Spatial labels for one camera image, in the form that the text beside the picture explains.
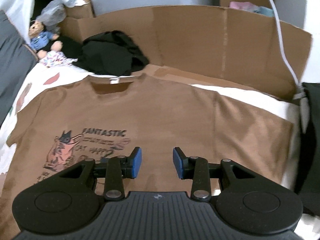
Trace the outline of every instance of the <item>shirt tag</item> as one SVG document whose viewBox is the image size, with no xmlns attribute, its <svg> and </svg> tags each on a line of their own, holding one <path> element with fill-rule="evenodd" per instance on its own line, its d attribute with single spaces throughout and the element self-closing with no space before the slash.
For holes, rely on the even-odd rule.
<svg viewBox="0 0 320 240">
<path fill-rule="evenodd" d="M 120 82 L 120 78 L 110 78 L 110 84 L 118 84 Z"/>
<path fill-rule="evenodd" d="M 302 132 L 306 133 L 310 121 L 310 106 L 309 100 L 306 97 L 300 99 L 300 117 Z"/>
</svg>

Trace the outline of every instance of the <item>printed graphic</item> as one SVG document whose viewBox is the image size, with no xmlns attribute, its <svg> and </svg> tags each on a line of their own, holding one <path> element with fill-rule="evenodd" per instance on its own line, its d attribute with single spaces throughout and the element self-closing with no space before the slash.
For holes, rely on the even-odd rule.
<svg viewBox="0 0 320 240">
<path fill-rule="evenodd" d="M 40 181 L 46 179 L 47 177 L 49 177 L 49 175 L 50 175 L 50 173 L 48 173 L 46 171 L 42 172 L 41 175 L 37 178 L 37 182 L 40 182 Z"/>
<path fill-rule="evenodd" d="M 125 137 L 127 130 L 84 128 L 82 133 L 76 136 L 72 137 L 71 133 L 72 130 L 67 133 L 63 131 L 60 137 L 55 137 L 44 168 L 59 172 L 87 158 L 94 158 L 99 162 L 101 158 L 106 158 L 115 151 L 124 150 L 131 142 Z"/>
<path fill-rule="evenodd" d="M 53 82 L 56 82 L 60 77 L 60 72 L 58 72 L 58 74 L 56 74 L 55 76 L 49 78 L 46 82 L 43 83 L 43 85 L 50 85 Z"/>
<path fill-rule="evenodd" d="M 47 155 L 44 168 L 52 171 L 62 171 L 75 163 L 73 149 L 84 138 L 83 134 L 71 137 L 71 130 L 63 131 L 61 137 L 55 137 L 53 146 Z"/>
<path fill-rule="evenodd" d="M 16 107 L 15 114 L 17 114 L 21 110 L 21 108 L 23 106 L 23 103 L 24 103 L 24 98 L 29 93 L 31 86 L 32 86 L 32 83 L 28 83 L 28 85 L 25 87 L 25 89 L 21 93 L 21 95 L 20 95 L 20 97 L 19 97 L 19 99 L 17 101 L 17 107 Z"/>
</svg>

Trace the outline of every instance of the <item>cat illustration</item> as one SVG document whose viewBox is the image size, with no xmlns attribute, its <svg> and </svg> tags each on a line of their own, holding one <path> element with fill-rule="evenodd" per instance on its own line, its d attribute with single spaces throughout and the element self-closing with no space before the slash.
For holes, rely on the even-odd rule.
<svg viewBox="0 0 320 240">
<path fill-rule="evenodd" d="M 67 133 L 63 131 L 60 138 L 56 136 L 53 146 L 47 155 L 44 168 L 59 172 L 73 165 L 75 162 L 73 148 L 78 145 L 83 138 L 83 134 L 71 137 L 71 130 Z"/>
</svg>

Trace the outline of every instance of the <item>cardboard flap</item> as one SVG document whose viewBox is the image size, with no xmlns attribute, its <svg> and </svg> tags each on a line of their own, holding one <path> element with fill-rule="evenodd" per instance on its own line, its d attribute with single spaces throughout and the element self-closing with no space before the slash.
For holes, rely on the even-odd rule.
<svg viewBox="0 0 320 240">
<path fill-rule="evenodd" d="M 62 25 L 62 33 L 77 41 L 121 30 L 153 65 L 225 79 L 285 100 L 296 92 L 271 17 L 213 6 L 157 6 L 66 18 Z M 287 59 L 300 78 L 311 34 L 284 22 L 281 27 Z"/>
<path fill-rule="evenodd" d="M 154 28 L 165 66 L 220 77 L 225 10 L 210 6 L 154 7 Z"/>
</svg>

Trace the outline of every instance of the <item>blue shirt on teddy bear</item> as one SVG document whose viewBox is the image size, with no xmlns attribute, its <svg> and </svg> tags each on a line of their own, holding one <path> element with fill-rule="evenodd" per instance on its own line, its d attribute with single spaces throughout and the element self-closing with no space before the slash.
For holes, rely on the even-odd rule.
<svg viewBox="0 0 320 240">
<path fill-rule="evenodd" d="M 51 32 L 40 32 L 40 34 L 30 40 L 30 47 L 35 50 L 45 47 L 49 40 L 52 40 L 54 34 Z"/>
</svg>

